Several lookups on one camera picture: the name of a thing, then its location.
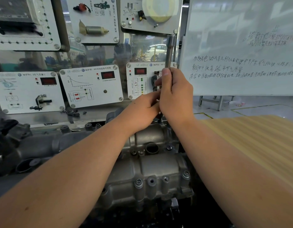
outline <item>yellow round disc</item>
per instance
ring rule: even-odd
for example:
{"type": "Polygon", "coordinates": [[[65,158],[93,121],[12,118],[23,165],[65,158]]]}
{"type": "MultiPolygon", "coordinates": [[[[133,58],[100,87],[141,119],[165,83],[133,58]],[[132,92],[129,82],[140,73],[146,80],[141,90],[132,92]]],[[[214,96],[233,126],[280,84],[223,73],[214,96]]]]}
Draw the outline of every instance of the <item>yellow round disc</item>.
{"type": "Polygon", "coordinates": [[[156,22],[166,22],[175,10],[175,0],[142,0],[142,10],[146,17],[156,22]]]}

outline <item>person's right hand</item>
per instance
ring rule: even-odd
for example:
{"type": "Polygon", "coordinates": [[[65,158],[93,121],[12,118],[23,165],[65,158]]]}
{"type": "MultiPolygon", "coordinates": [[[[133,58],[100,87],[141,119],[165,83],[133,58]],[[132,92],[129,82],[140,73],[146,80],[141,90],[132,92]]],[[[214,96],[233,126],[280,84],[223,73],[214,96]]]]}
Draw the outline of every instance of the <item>person's right hand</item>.
{"type": "Polygon", "coordinates": [[[193,86],[179,69],[164,68],[155,85],[162,85],[159,106],[170,125],[194,118],[193,86]]]}

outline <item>person's right arm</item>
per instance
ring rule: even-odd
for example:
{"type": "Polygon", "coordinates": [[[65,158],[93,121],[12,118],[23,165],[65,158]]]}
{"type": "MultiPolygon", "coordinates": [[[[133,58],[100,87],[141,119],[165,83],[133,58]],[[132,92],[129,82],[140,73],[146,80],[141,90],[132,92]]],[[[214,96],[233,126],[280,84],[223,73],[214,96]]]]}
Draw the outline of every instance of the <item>person's right arm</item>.
{"type": "Polygon", "coordinates": [[[178,69],[164,68],[160,110],[197,173],[236,227],[293,227],[293,189],[193,115],[193,87],[178,69]]]}

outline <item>forearm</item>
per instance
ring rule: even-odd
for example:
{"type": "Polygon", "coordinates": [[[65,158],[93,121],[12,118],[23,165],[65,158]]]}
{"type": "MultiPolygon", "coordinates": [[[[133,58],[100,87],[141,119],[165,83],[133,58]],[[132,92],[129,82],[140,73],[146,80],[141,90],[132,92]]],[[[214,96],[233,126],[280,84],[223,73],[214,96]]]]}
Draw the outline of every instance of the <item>forearm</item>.
{"type": "Polygon", "coordinates": [[[78,227],[129,136],[114,119],[53,157],[0,198],[0,227],[78,227]]]}
{"type": "Polygon", "coordinates": [[[293,227],[293,191],[191,119],[172,124],[188,157],[214,199],[239,227],[293,227]]]}

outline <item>hand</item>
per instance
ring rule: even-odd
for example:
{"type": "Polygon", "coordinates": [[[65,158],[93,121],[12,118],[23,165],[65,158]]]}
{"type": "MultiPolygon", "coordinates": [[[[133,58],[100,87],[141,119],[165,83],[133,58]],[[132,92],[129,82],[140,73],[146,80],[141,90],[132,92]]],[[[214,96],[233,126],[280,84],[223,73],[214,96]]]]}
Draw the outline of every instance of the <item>hand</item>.
{"type": "Polygon", "coordinates": [[[160,110],[171,125],[177,121],[184,122],[194,118],[193,86],[179,69],[171,68],[170,71],[164,68],[155,85],[162,85],[160,110]]]}
{"type": "Polygon", "coordinates": [[[125,132],[129,136],[148,127],[153,119],[160,112],[159,99],[160,92],[152,92],[139,96],[116,118],[125,124],[125,132]]]}

